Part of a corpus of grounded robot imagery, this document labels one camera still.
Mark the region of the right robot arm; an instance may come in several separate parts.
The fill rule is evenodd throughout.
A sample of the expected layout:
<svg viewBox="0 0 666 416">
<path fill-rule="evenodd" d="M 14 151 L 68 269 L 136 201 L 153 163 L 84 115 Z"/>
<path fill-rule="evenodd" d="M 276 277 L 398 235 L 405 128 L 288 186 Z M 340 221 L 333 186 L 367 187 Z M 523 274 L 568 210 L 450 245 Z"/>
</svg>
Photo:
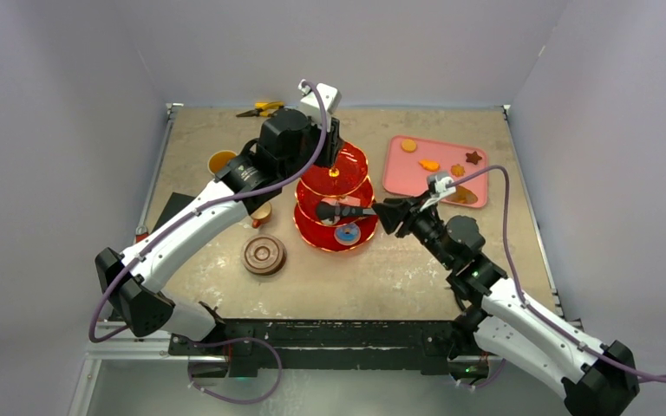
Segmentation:
<svg viewBox="0 0 666 416">
<path fill-rule="evenodd" d="M 552 313 L 486 256 L 474 218 L 443 221 L 420 198 L 387 198 L 373 210 L 388 234 L 413 236 L 441 263 L 469 307 L 454 321 L 462 352 L 496 354 L 549 387 L 572 415 L 619 415 L 639 393 L 633 353 L 606 344 Z"/>
</svg>

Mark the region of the red three-tier cake stand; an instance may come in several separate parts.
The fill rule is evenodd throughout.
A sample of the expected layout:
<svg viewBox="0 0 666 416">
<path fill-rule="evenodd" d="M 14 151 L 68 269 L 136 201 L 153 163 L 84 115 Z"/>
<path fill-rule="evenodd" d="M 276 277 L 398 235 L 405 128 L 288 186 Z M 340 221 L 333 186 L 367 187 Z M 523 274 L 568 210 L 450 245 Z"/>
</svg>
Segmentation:
<svg viewBox="0 0 666 416">
<path fill-rule="evenodd" d="M 378 225 L 369 163 L 357 146 L 344 143 L 331 167 L 312 166 L 298 181 L 293 221 L 300 237 L 328 252 L 367 243 Z"/>
</svg>

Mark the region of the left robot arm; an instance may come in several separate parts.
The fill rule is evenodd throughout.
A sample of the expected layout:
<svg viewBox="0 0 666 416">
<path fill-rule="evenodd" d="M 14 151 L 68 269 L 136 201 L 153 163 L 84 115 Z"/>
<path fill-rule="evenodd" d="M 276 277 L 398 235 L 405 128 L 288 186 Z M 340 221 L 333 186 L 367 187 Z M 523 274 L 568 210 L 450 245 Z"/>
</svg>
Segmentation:
<svg viewBox="0 0 666 416">
<path fill-rule="evenodd" d="M 175 272 L 225 229 L 279 195 L 310 167 L 331 167 L 343 146 L 339 122 L 300 108 L 278 110 L 201 193 L 143 240 L 95 257 L 101 303 L 109 303 L 137 337 L 158 330 L 190 339 L 202 354 L 221 349 L 218 317 L 199 302 L 174 300 L 163 289 Z"/>
</svg>

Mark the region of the black serving tongs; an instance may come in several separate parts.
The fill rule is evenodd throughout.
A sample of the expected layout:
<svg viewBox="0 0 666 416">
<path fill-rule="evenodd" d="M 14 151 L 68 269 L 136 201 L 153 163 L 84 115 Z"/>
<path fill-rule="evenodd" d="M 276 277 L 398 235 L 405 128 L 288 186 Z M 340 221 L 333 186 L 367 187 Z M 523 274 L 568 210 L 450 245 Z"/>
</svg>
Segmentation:
<svg viewBox="0 0 666 416">
<path fill-rule="evenodd" d="M 315 213 L 322 224 L 335 225 L 344 218 L 361 218 L 375 216 L 373 208 L 361 207 L 345 204 L 331 204 L 328 202 L 319 202 Z"/>
</svg>

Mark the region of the pink serving tray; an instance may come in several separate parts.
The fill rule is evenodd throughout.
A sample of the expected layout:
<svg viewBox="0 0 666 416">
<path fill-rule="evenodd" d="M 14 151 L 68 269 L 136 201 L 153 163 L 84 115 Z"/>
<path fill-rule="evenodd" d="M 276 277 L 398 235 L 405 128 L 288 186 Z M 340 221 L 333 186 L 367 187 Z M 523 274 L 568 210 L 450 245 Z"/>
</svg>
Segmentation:
<svg viewBox="0 0 666 416">
<path fill-rule="evenodd" d="M 486 151 L 478 147 L 397 135 L 388 145 L 382 187 L 392 194 L 418 196 L 434 173 L 446 172 L 459 181 L 488 165 Z"/>
</svg>

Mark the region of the blue frosted donut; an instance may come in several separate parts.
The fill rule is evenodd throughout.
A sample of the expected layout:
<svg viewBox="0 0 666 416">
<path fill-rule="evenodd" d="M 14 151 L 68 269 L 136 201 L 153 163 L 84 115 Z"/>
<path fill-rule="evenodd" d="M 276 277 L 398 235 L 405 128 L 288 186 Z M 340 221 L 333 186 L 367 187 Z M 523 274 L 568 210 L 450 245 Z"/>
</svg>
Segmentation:
<svg viewBox="0 0 666 416">
<path fill-rule="evenodd" d="M 352 246 L 361 239 L 361 229 L 356 223 L 344 224 L 336 227 L 334 239 L 341 245 Z"/>
</svg>

